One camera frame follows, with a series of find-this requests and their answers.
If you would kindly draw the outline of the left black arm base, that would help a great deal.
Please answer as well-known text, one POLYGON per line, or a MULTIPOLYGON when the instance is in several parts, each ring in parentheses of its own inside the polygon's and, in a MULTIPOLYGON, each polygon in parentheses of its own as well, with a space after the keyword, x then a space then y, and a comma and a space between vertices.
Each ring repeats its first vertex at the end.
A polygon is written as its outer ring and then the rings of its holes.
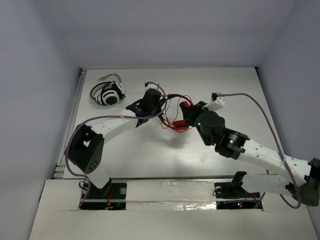
POLYGON ((106 187, 106 192, 93 184, 88 192, 88 183, 85 181, 80 181, 78 185, 81 189, 81 210, 126 210, 127 182, 113 182, 106 187))

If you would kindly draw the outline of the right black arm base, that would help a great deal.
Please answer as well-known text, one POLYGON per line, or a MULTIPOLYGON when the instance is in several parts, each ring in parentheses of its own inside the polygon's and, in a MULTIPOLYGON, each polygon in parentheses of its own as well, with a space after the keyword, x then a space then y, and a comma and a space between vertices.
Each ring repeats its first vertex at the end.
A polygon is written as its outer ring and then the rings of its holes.
POLYGON ((216 198, 217 210, 263 210, 259 192, 248 192, 243 185, 245 171, 237 171, 231 181, 216 182, 212 195, 216 198))

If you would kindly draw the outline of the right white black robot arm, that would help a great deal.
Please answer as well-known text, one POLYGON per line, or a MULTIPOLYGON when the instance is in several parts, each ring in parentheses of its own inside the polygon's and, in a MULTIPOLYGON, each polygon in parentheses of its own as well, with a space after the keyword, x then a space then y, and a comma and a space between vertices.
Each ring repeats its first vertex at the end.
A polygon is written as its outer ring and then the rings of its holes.
POLYGON ((270 174, 248 174, 238 171, 232 181, 215 184, 219 200, 235 200, 250 193, 274 193, 291 196, 301 204, 317 207, 320 203, 320 161, 284 156, 247 135, 229 129, 216 107, 200 101, 196 105, 180 103, 184 122, 195 127, 206 146, 236 161, 249 163, 270 171, 270 174))

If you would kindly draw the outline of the red black headphones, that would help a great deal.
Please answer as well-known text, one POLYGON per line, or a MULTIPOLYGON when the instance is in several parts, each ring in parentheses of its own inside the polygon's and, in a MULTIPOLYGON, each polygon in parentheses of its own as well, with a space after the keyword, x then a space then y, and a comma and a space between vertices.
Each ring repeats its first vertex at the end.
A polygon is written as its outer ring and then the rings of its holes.
POLYGON ((161 121, 161 127, 163 129, 170 129, 176 133, 184 133, 190 130, 190 126, 186 124, 185 118, 183 117, 181 107, 191 107, 193 106, 193 101, 189 95, 182 95, 177 93, 169 93, 166 96, 168 100, 168 105, 163 113, 163 115, 159 118, 161 121), (171 102, 173 99, 177 98, 177 107, 176 107, 176 115, 173 119, 170 119, 167 115, 167 112, 171 106, 171 102))

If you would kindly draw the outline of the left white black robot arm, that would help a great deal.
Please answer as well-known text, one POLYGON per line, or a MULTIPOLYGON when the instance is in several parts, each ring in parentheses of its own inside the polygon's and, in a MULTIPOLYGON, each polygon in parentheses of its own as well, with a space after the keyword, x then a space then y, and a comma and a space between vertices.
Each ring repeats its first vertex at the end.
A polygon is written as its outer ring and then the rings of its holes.
POLYGON ((100 167, 104 145, 125 131, 135 129, 162 114, 167 98, 150 88, 144 96, 125 107, 118 115, 92 117, 79 124, 66 146, 64 155, 68 171, 83 177, 100 197, 111 193, 112 180, 100 167))

